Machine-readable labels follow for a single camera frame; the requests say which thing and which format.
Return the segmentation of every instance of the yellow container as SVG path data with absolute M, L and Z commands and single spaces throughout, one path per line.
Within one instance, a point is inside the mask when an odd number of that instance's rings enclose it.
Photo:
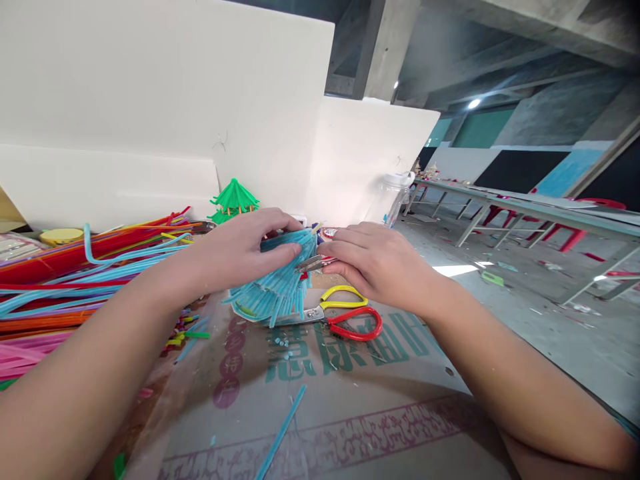
M 54 229 L 42 232 L 40 241 L 52 247 L 64 245 L 72 241 L 81 240 L 84 233 L 79 229 Z

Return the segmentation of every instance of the person's left hand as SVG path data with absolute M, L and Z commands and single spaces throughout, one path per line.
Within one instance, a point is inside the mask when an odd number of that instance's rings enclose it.
M 162 264 L 183 276 L 181 296 L 195 300 L 207 293 L 239 287 L 286 265 L 300 253 L 298 243 L 260 252 L 260 242 L 275 230 L 302 230 L 300 222 L 278 208 L 243 213 L 214 228 Z

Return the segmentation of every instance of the plastic bottle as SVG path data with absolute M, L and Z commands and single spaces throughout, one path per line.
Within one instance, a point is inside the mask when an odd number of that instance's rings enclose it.
M 409 201 L 409 187 L 414 178 L 414 172 L 385 174 L 378 184 L 377 195 L 367 211 L 365 221 L 393 228 L 400 206 Z

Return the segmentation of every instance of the yellow scissors handle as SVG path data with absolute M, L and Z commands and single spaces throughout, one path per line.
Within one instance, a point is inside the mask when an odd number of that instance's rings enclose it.
M 337 291 L 348 291 L 356 294 L 358 297 L 362 298 L 360 302 L 343 302 L 343 301 L 328 301 L 327 299 L 332 296 Z M 358 290 L 349 285 L 336 285 L 335 287 L 331 287 L 329 290 L 324 292 L 322 297 L 320 297 L 320 307 L 323 310 L 328 308 L 358 308 L 364 307 L 369 304 L 369 300 L 364 298 Z

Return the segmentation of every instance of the long table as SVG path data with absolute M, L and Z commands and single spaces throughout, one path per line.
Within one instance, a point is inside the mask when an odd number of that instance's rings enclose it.
M 421 199 L 416 201 L 415 198 L 421 185 L 442 191 L 443 194 L 440 197 L 440 200 L 438 202 L 423 201 L 423 192 Z M 628 259 L 634 253 L 640 250 L 640 227 L 590 214 L 589 209 L 568 209 L 558 206 L 545 205 L 543 203 L 536 203 L 533 201 L 524 201 L 512 198 L 498 198 L 495 193 L 476 190 L 464 185 L 451 185 L 444 182 L 416 180 L 416 188 L 410 197 L 409 203 L 407 204 L 403 215 L 406 216 L 408 214 L 409 209 L 413 204 L 431 203 L 436 204 L 435 211 L 432 214 L 432 217 L 434 217 L 440 206 L 443 204 L 444 199 L 447 197 L 447 194 L 449 193 L 464 195 L 469 198 L 469 200 L 464 204 L 446 204 L 463 206 L 462 210 L 456 217 L 457 219 L 462 218 L 462 215 L 473 200 L 481 204 L 480 212 L 478 212 L 478 214 L 474 216 L 467 229 L 455 242 L 456 247 L 460 247 L 474 230 L 493 230 L 502 232 L 502 234 L 498 237 L 496 244 L 493 246 L 493 248 L 497 248 L 507 238 L 510 232 L 517 230 L 535 232 L 534 236 L 525 246 L 525 248 L 532 248 L 547 232 L 549 232 L 553 228 L 554 224 L 556 223 L 561 223 L 562 225 L 566 225 L 568 227 L 586 230 L 610 239 L 621 240 L 625 242 L 625 244 L 620 249 L 618 249 L 618 251 L 607 261 L 590 270 L 588 273 L 582 276 L 582 278 L 576 279 L 575 286 L 565 292 L 560 298 L 550 299 L 556 303 L 559 303 L 560 305 L 564 305 L 572 301 L 582 292 L 586 291 L 594 282 L 607 278 L 607 272 L 614 270 L 614 268 L 616 268 L 620 263 L 624 262 L 624 260 Z M 506 210 L 516 211 L 518 215 L 512 220 L 510 224 L 508 224 L 506 228 L 478 227 L 478 223 L 480 222 L 480 220 L 482 220 L 482 218 L 484 218 L 485 214 L 488 212 L 489 208 L 492 205 Z M 525 215 L 530 215 L 532 217 L 538 218 L 544 223 L 540 228 L 537 229 L 518 228 L 520 220 L 522 220 Z M 624 280 L 624 282 L 610 292 L 600 296 L 600 298 L 602 298 L 603 300 L 614 300 L 630 288 L 640 283 L 640 275 L 629 275 L 626 277 L 611 278 L 615 278 L 616 280 Z

